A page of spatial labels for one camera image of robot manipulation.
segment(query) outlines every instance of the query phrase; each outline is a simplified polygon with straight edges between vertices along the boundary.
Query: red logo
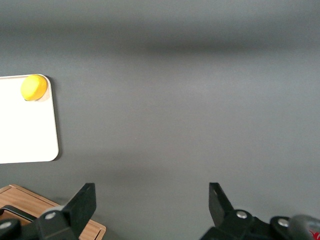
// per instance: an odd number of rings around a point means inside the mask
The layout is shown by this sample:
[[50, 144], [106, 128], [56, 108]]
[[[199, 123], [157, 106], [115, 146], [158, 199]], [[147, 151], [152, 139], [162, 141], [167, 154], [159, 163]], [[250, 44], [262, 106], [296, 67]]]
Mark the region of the red logo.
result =
[[319, 232], [313, 232], [313, 231], [310, 231], [309, 232], [312, 234], [312, 237], [314, 238], [314, 240], [319, 240], [319, 236], [320, 236], [320, 233]]

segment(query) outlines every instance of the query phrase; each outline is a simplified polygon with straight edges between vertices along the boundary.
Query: lemon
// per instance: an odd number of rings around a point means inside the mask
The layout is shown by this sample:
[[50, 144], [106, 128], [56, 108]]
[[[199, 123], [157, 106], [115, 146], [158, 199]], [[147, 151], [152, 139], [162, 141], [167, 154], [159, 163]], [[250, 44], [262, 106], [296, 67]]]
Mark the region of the lemon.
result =
[[47, 91], [48, 83], [45, 77], [34, 74], [27, 76], [21, 85], [20, 91], [27, 101], [40, 99]]

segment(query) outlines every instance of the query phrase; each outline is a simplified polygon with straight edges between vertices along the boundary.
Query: cutting board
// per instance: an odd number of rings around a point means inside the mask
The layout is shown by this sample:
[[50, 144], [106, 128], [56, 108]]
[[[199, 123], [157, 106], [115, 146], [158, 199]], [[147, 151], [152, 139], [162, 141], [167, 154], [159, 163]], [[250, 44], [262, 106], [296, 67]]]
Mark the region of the cutting board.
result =
[[59, 152], [52, 89], [26, 101], [20, 92], [29, 75], [0, 77], [0, 164], [46, 162]]

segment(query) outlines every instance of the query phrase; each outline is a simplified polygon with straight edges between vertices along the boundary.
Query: wooden board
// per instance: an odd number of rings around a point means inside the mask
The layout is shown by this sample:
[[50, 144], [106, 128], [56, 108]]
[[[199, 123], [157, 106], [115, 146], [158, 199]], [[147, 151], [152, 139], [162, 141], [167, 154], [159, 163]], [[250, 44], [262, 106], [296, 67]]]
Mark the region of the wooden board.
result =
[[[5, 205], [14, 206], [30, 215], [39, 217], [45, 210], [52, 207], [59, 206], [53, 201], [50, 201], [38, 194], [35, 194], [29, 190], [24, 189], [18, 185], [12, 184], [3, 188], [0, 188], [0, 208]], [[0, 220], [6, 218], [12, 218], [13, 214], [10, 212], [4, 212], [0, 215]], [[22, 221], [22, 224], [27, 224], [28, 221]], [[90, 220], [83, 232], [81, 233], [80, 240], [101, 240], [106, 233], [106, 227]]]
[[25, 101], [20, 88], [29, 75], [0, 77], [0, 164], [45, 162], [59, 152], [49, 79], [43, 97]]

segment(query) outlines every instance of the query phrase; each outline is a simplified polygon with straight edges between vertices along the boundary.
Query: gray table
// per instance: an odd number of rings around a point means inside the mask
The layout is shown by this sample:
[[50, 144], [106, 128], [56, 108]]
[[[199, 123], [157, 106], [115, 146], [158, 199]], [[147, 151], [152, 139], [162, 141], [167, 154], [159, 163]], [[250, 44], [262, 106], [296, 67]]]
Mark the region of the gray table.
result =
[[94, 182], [106, 240], [199, 239], [209, 182], [263, 221], [320, 216], [317, 1], [30, 3], [1, 3], [0, 76], [50, 77], [60, 155], [1, 186]]

